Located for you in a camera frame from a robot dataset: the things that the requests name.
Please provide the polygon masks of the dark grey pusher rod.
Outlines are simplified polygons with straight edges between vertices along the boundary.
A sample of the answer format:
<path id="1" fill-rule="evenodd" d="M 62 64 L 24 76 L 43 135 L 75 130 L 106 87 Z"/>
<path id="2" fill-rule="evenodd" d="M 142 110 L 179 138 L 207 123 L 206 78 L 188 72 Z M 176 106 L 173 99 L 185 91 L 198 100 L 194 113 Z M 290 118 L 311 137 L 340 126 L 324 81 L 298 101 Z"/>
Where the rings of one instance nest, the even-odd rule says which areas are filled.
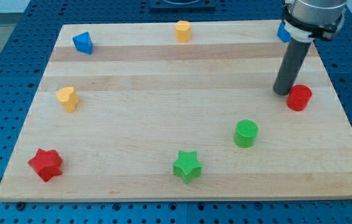
<path id="1" fill-rule="evenodd" d="M 290 93 L 310 46 L 310 42 L 290 40 L 273 85 L 276 94 L 285 96 Z"/>

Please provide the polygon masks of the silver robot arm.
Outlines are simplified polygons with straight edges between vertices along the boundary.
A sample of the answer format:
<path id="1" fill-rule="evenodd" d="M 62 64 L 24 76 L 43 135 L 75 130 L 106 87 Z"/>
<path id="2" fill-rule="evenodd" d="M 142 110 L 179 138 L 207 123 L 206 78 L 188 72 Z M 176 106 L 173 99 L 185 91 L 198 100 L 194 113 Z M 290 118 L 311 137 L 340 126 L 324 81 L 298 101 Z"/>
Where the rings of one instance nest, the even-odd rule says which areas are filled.
<path id="1" fill-rule="evenodd" d="M 282 23 L 291 40 L 273 91 L 283 96 L 290 93 L 312 42 L 331 41 L 343 27 L 346 0 L 284 0 L 282 5 Z"/>

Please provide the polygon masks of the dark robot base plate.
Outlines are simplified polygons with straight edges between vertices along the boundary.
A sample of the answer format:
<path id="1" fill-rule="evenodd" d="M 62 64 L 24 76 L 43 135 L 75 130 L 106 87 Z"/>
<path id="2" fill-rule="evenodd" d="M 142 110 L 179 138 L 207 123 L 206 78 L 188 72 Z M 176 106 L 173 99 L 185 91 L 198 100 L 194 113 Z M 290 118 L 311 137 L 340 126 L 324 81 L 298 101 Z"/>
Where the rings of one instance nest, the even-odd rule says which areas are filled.
<path id="1" fill-rule="evenodd" d="M 215 10 L 216 0 L 149 0 L 150 11 L 166 10 Z"/>

